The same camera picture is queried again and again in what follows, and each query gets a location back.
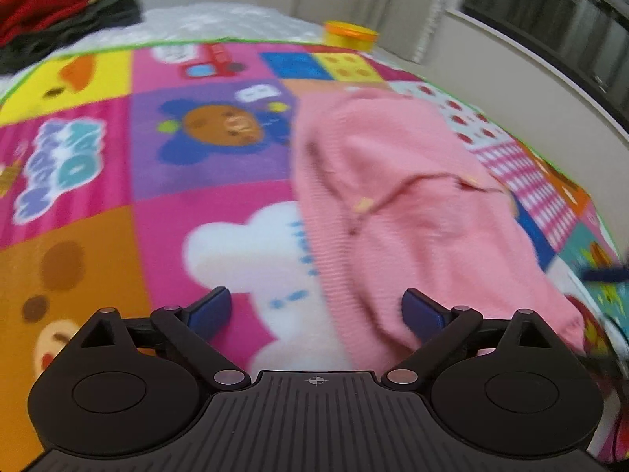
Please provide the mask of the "white quilted bed cover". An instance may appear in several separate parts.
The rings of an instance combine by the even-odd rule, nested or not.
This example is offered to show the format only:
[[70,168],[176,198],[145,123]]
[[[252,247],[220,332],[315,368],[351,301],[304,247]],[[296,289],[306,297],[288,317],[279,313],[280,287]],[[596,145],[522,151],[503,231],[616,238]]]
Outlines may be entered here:
[[145,11],[139,24],[93,32],[48,57],[200,42],[324,44],[320,24],[253,4],[205,2]]

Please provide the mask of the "colourful cartoon play mat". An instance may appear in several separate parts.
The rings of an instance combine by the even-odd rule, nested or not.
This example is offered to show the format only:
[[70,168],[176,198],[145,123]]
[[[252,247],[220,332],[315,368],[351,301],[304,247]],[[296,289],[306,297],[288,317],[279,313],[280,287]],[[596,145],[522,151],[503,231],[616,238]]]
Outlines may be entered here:
[[232,295],[212,345],[250,374],[349,370],[290,177],[310,93],[431,102],[512,198],[539,266],[582,313],[590,353],[628,350],[628,290],[580,269],[618,251],[590,195],[483,111],[352,50],[185,43],[54,59],[1,106],[1,466],[42,447],[27,398],[99,308],[147,317]]

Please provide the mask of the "yellow orange round container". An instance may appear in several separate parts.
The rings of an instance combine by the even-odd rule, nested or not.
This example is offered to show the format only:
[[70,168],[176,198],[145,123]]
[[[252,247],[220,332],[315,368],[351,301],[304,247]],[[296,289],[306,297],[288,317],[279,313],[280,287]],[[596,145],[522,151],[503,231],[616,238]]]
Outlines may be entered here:
[[359,24],[328,20],[323,24],[323,43],[326,46],[369,52],[379,40],[379,33]]

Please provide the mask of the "dark barred window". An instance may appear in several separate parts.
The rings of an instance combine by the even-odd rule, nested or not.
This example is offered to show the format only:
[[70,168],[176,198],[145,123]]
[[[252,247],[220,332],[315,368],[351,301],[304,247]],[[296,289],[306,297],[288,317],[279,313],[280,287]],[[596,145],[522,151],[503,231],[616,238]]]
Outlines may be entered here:
[[628,127],[628,0],[463,0],[462,11],[542,57]]

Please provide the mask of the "red garment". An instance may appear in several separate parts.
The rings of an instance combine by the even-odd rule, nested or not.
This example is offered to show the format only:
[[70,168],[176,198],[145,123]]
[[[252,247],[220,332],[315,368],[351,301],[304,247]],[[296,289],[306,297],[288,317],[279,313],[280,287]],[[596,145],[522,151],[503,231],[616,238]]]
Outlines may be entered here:
[[83,11],[93,0],[1,0],[1,45],[45,30]]

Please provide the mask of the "black garment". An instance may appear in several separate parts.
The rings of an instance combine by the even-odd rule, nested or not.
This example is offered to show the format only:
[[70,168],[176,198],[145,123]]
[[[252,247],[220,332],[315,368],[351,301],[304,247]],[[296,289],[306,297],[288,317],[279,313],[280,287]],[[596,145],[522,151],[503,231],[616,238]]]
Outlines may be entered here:
[[15,75],[51,52],[77,43],[100,30],[128,27],[142,21],[139,0],[96,0],[78,14],[42,31],[17,35],[1,47],[1,75]]

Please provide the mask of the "pink knitted sweater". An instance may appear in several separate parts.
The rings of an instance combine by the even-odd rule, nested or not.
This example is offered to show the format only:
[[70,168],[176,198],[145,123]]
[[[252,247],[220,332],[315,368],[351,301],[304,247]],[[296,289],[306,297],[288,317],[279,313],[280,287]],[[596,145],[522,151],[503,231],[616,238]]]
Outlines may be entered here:
[[417,289],[490,319],[537,313],[573,350],[584,322],[552,284],[502,184],[430,102],[389,90],[305,95],[292,184],[328,310],[358,370],[422,344],[401,299]]

